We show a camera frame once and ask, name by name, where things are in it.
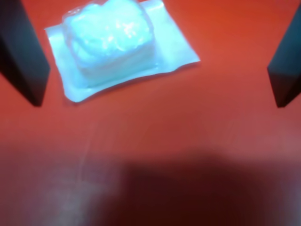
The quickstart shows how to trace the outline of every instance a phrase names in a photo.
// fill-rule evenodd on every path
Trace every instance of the white paper packaging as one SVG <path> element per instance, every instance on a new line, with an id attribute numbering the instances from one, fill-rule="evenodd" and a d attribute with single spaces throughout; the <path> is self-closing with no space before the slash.
<path id="1" fill-rule="evenodd" d="M 156 48 L 160 53 L 160 63 L 156 67 L 125 76 L 112 76 L 110 80 L 108 76 L 101 76 L 104 73 L 100 69 L 96 71 L 99 73 L 99 79 L 93 86 L 89 85 L 89 80 L 79 69 L 74 56 L 66 45 L 62 24 L 46 29 L 55 62 L 62 77 L 64 93 L 68 99 L 73 102 L 80 102 L 117 84 L 139 77 L 169 73 L 183 65 L 200 61 L 161 0 L 144 1 L 141 6 L 145 9 L 152 23 Z"/>

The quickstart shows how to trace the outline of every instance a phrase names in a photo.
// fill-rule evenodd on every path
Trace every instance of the plastic wrap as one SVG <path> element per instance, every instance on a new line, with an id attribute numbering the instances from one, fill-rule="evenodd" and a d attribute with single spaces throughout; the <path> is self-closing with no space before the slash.
<path id="1" fill-rule="evenodd" d="M 63 33 L 87 78 L 79 87 L 124 77 L 156 66 L 152 23 L 135 0 L 95 1 L 63 16 Z"/>
<path id="2" fill-rule="evenodd" d="M 74 102 L 200 61 L 161 0 L 94 1 L 46 31 L 65 95 Z"/>

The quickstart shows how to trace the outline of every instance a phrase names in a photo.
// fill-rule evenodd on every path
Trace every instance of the red surface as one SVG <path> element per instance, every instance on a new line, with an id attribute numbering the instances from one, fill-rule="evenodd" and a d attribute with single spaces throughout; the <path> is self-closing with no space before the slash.
<path id="1" fill-rule="evenodd" d="M 42 108 L 0 76 L 0 224 L 299 225 L 301 97 L 266 70 L 299 1 L 165 0 L 202 63 L 73 104 L 44 28 L 85 2 L 24 0 L 51 74 Z"/>

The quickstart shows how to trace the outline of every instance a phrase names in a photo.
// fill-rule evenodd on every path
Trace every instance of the transparent plastic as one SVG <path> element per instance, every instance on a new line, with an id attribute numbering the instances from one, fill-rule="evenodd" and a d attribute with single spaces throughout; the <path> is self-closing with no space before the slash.
<path id="1" fill-rule="evenodd" d="M 92 87 L 158 66 L 154 28 L 135 0 L 99 0 L 63 16 L 63 35 L 85 82 Z"/>

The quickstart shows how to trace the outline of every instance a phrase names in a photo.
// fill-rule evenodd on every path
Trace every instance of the white packet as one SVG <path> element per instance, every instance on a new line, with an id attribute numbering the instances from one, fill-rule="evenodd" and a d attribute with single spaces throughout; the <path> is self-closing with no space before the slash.
<path id="1" fill-rule="evenodd" d="M 150 30 L 153 29 L 156 54 L 152 58 L 149 55 L 150 52 L 141 52 L 141 56 L 137 55 L 138 57 L 134 61 L 131 60 L 129 62 L 130 64 L 135 64 L 135 61 L 140 59 L 141 64 L 137 63 L 139 65 L 135 65 L 135 70 L 125 70 L 126 67 L 133 65 L 127 64 L 123 68 L 122 65 L 115 65 L 118 67 L 111 67 L 115 68 L 112 76 L 109 76 L 112 70 L 108 69 L 105 72 L 103 68 L 97 67 L 100 63 L 99 61 L 96 62 L 96 67 L 90 70 L 87 76 L 87 72 L 83 70 L 83 67 L 87 66 L 86 68 L 88 69 L 93 67 L 87 65 L 89 60 L 84 62 L 76 58 L 70 45 L 67 45 L 68 42 L 65 41 L 67 35 L 66 29 L 63 29 L 63 24 L 46 29 L 55 62 L 63 80 L 64 93 L 68 99 L 73 102 L 80 102 L 103 89 L 117 84 L 139 77 L 169 73 L 183 65 L 200 61 L 174 20 L 168 14 L 161 0 L 148 0 L 140 5 L 144 8 L 152 25 Z M 146 43 L 144 46 L 151 47 L 151 42 Z M 147 60 L 143 61 L 143 59 L 148 59 L 148 57 L 149 60 L 154 59 L 153 64 L 148 65 Z"/>

